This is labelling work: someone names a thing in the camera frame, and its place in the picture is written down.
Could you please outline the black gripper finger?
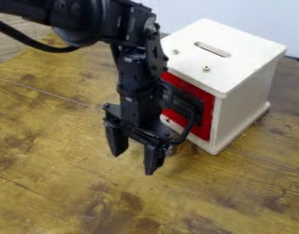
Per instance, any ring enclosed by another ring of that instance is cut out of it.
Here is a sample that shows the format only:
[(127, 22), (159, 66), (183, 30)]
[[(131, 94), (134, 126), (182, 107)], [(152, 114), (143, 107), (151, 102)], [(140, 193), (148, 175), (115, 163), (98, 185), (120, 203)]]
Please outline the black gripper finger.
[(122, 128), (111, 122), (106, 122), (106, 134), (110, 151), (118, 157), (128, 148), (128, 137), (123, 134)]
[(165, 148), (160, 144), (144, 146), (144, 171), (151, 176), (156, 169), (165, 164)]

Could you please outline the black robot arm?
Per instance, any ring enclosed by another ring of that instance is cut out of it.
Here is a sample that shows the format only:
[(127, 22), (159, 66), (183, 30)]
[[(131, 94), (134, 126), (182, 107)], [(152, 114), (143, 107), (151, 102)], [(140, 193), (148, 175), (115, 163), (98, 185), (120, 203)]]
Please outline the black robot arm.
[(130, 140), (142, 143), (144, 171), (152, 175), (165, 164), (170, 139), (160, 122), (167, 56), (151, 9), (132, 0), (0, 0), (0, 13), (52, 27), (67, 43), (64, 48), (46, 45), (0, 21), (0, 32), (39, 50), (67, 53), (99, 41), (110, 44), (120, 102), (103, 106), (107, 142), (114, 155), (128, 149)]

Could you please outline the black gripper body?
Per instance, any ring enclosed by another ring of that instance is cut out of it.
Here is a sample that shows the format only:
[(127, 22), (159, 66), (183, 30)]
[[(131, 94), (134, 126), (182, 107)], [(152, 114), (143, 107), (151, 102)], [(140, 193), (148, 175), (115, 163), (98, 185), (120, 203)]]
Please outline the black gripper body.
[(160, 120), (162, 109), (155, 99), (131, 100), (120, 97), (120, 103), (106, 103), (104, 123), (111, 122), (122, 128), (123, 134), (144, 146), (160, 144), (170, 148), (173, 133)]

